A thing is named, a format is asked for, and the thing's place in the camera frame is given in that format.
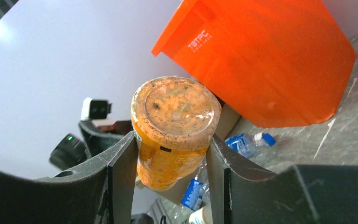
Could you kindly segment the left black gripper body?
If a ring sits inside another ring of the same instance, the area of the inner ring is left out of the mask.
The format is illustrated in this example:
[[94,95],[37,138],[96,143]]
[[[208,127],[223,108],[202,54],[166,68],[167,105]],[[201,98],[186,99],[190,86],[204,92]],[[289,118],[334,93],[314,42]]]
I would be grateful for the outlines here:
[[100,126],[95,125],[92,120],[82,120],[78,123],[78,127],[84,139],[85,154],[88,158],[107,150],[133,130],[130,120],[120,120],[111,125]]

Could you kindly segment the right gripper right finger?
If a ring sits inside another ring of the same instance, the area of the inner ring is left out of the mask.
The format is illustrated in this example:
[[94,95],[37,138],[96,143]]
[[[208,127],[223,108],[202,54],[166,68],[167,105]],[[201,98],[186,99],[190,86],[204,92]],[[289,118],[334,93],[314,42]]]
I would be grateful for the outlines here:
[[277,174],[216,135],[206,158],[215,224],[358,224],[358,166],[292,165]]

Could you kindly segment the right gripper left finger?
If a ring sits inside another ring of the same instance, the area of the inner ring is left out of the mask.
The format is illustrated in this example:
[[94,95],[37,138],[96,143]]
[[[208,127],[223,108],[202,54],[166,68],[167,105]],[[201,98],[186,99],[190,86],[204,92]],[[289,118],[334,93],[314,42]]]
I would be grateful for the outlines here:
[[0,171],[0,224],[128,224],[138,147],[134,132],[55,177]]

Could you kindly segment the blue label bottle white cap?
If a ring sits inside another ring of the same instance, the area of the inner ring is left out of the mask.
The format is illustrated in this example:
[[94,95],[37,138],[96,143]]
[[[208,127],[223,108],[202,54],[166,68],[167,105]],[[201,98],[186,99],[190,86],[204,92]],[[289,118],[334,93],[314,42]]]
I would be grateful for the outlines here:
[[261,148],[272,147],[276,143],[276,139],[264,132],[254,135],[243,133],[227,138],[225,143],[235,152],[249,158],[259,152]]

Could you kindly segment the small orange bottle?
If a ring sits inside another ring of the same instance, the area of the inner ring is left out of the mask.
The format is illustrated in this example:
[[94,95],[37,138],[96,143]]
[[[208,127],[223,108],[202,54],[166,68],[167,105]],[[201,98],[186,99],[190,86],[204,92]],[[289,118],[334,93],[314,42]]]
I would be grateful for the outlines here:
[[221,105],[199,82],[184,77],[147,81],[131,101],[140,181],[154,191],[172,188],[203,161]]

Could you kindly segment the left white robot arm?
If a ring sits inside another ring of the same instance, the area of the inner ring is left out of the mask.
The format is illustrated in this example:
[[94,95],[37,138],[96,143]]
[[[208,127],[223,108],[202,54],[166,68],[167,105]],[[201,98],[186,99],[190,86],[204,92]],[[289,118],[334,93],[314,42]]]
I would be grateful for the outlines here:
[[68,133],[51,152],[49,162],[61,170],[72,168],[118,143],[133,130],[130,120],[81,120],[81,138]]

